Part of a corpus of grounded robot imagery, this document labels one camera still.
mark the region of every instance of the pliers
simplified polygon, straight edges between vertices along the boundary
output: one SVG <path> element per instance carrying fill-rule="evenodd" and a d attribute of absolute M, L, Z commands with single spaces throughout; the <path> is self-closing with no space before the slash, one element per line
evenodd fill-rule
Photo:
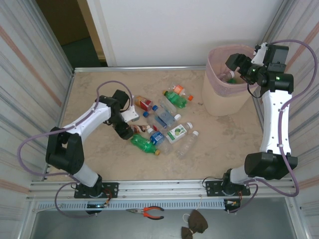
<path fill-rule="evenodd" d="M 163 208 L 160 208 L 157 206 L 151 206 L 151 207 L 143 208 L 143 209 L 132 208 L 132 209 L 126 209 L 126 211 L 131 212 L 131 213 L 143 214 L 144 217 L 147 217 L 147 218 L 152 219 L 152 220 L 161 220 L 164 218 L 163 216 L 155 217 L 155 216 L 152 216 L 152 215 L 146 213 L 147 211 L 152 210 L 152 209 L 164 211 Z"/>

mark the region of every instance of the red pliers handle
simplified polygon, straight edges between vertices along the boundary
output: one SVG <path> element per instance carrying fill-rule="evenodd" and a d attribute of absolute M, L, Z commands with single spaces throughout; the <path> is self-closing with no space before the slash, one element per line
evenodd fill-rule
<path fill-rule="evenodd" d="M 161 219 L 164 218 L 163 216 L 155 217 L 155 216 L 152 216 L 152 215 L 150 215 L 150 214 L 147 213 L 147 211 L 153 210 L 153 209 L 155 209 L 155 210 L 160 210 L 160 211 L 164 211 L 164 209 L 161 208 L 161 207 L 152 206 L 152 207 L 148 207 L 148 208 L 144 208 L 144 209 L 143 209 L 143 216 L 144 216 L 144 217 L 147 217 L 147 218 L 149 218 L 149 219 L 152 219 L 152 220 L 161 220 Z"/>

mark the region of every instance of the green bottle in basket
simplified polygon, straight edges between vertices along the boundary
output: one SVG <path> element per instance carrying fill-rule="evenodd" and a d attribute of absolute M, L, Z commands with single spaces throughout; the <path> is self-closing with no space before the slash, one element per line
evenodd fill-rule
<path fill-rule="evenodd" d="M 156 156 L 160 154 L 160 151 L 156 149 L 155 145 L 152 142 L 150 142 L 146 138 L 143 138 L 139 134 L 133 135 L 133 138 L 131 138 L 131 143 L 137 146 L 145 153 L 153 153 Z"/>
<path fill-rule="evenodd" d="M 179 96 L 175 92 L 163 91 L 163 95 L 175 106 L 179 108 L 184 108 L 187 104 L 187 100 Z"/>

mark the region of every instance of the beige marble surface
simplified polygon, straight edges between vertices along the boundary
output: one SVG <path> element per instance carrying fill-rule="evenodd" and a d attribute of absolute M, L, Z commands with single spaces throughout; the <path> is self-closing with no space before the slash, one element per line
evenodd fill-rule
<path fill-rule="evenodd" d="M 104 180 L 169 180 L 221 177 L 229 169 L 243 164 L 248 153 L 258 152 L 262 131 L 252 99 L 236 114 L 224 117 L 209 115 L 201 99 L 204 71 L 138 71 L 77 73 L 63 125 L 71 123 L 92 105 L 96 88 L 104 81 L 125 83 L 133 95 L 157 102 L 171 82 L 185 86 L 194 95 L 191 103 L 179 112 L 180 122 L 192 122 L 199 132 L 196 146 L 183 160 L 175 153 L 154 156 L 140 151 L 129 140 L 122 140 L 111 126 L 100 125 L 85 141 L 85 162 Z M 101 94 L 112 96 L 123 87 L 111 83 Z M 134 124 L 145 124 L 143 116 Z M 182 140 L 175 143 L 176 150 Z M 50 177 L 49 180 L 69 180 Z"/>

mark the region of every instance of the doorway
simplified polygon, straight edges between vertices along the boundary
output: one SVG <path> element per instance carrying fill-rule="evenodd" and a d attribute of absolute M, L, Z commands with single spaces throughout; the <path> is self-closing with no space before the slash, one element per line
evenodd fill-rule
<path fill-rule="evenodd" d="M 72 68 L 106 67 L 86 0 L 36 0 Z"/>

